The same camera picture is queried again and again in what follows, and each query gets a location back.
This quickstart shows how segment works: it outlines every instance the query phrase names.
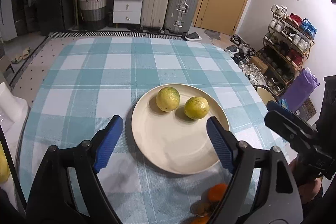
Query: aluminum suitcase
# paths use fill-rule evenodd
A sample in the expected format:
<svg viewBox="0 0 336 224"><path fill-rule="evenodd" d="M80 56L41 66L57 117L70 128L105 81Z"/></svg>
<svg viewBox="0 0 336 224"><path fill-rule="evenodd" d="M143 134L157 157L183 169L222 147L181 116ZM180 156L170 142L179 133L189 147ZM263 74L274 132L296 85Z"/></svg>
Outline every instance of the aluminum suitcase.
<svg viewBox="0 0 336 224"><path fill-rule="evenodd" d="M165 33L184 33L190 29L198 0L169 0L164 22Z"/></svg>
<svg viewBox="0 0 336 224"><path fill-rule="evenodd" d="M140 26L162 29L168 0L143 0Z"/></svg>

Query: yellow-green citrus fruit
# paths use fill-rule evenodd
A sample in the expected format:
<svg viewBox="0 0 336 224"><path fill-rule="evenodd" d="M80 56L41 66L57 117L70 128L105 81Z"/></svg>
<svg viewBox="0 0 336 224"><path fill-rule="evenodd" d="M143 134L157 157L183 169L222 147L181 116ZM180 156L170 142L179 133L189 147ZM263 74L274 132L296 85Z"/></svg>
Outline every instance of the yellow-green citrus fruit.
<svg viewBox="0 0 336 224"><path fill-rule="evenodd" d="M199 120L209 112L208 101L203 97L191 97L184 105L184 113L190 119Z"/></svg>
<svg viewBox="0 0 336 224"><path fill-rule="evenodd" d="M170 112L179 106L180 94L176 89L167 86L157 94L156 104L162 111Z"/></svg>

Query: white plate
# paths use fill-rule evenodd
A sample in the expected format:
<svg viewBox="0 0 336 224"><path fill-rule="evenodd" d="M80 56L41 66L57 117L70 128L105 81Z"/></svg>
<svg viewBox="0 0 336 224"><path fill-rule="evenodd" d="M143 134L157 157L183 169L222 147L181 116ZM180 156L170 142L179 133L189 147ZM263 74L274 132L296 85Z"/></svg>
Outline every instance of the white plate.
<svg viewBox="0 0 336 224"><path fill-rule="evenodd" d="M172 112L163 112L156 105L157 93L166 86L175 88L181 97L180 106ZM209 113L196 121L184 114L184 104L193 96L204 97L210 106ZM156 166L175 174L196 174L219 160L206 131L206 122L211 116L229 130L224 111L204 91L183 84L161 85L137 102L132 115L132 132L141 152Z"/></svg>

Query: plaid tablecloth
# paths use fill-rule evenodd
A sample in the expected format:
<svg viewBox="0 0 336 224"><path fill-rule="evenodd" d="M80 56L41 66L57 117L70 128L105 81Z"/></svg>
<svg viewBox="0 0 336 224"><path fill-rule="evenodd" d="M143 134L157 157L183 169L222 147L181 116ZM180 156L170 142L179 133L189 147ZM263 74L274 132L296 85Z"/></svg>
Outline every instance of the plaid tablecloth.
<svg viewBox="0 0 336 224"><path fill-rule="evenodd" d="M282 139L263 122L267 110L234 61L220 48L198 42L137 37L79 39L63 49L34 101L23 135L20 183L28 198L34 175L49 145L76 146L91 139L111 117L125 123L107 167L98 174L123 223L180 223L190 205L209 187L229 182L220 164L176 176L153 166L137 148L132 109L148 90L182 83L200 88L224 109L238 140L269 149ZM78 208L87 213L74 170L71 181ZM246 204L258 181L253 175Z"/></svg>

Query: metal screw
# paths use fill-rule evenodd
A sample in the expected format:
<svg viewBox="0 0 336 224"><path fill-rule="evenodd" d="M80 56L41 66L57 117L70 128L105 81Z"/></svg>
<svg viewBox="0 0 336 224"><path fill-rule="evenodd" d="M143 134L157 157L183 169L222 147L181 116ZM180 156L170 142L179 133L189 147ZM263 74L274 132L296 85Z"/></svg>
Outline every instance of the metal screw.
<svg viewBox="0 0 336 224"><path fill-rule="evenodd" d="M89 147L90 144L91 144L91 142L90 142L89 140L85 140L85 141L82 141L82 142L81 142L81 145L82 145L83 147Z"/></svg>
<svg viewBox="0 0 336 224"><path fill-rule="evenodd" d="M56 145L50 145L49 148L48 148L48 151L54 152L56 149L57 149Z"/></svg>
<svg viewBox="0 0 336 224"><path fill-rule="evenodd" d="M238 143L238 145L239 145L240 147L242 147L242 148L246 148L246 147L249 146L249 145L247 144L247 142L245 142L245 141L240 141L240 142Z"/></svg>
<svg viewBox="0 0 336 224"><path fill-rule="evenodd" d="M272 149L273 149L273 151L276 152L276 153L280 153L280 152L281 152L281 149L280 149L280 147L278 147L278 146L273 146Z"/></svg>

